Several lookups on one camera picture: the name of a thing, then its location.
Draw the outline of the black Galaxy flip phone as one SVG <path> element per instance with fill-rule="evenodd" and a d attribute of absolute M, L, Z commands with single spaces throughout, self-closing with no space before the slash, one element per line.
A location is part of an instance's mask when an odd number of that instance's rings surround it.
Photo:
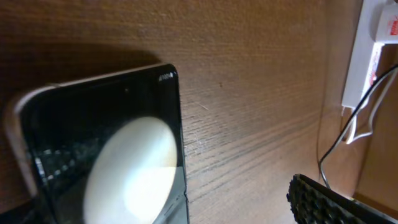
<path fill-rule="evenodd" d="M 173 65 L 42 86 L 4 126 L 30 200 L 2 223 L 188 223 Z"/>

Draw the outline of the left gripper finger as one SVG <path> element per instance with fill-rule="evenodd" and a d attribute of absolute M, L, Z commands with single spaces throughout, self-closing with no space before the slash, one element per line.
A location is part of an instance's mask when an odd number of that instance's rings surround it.
<path fill-rule="evenodd" d="M 292 177 L 287 201 L 299 224 L 397 224 L 395 218 L 348 199 L 303 174 Z"/>

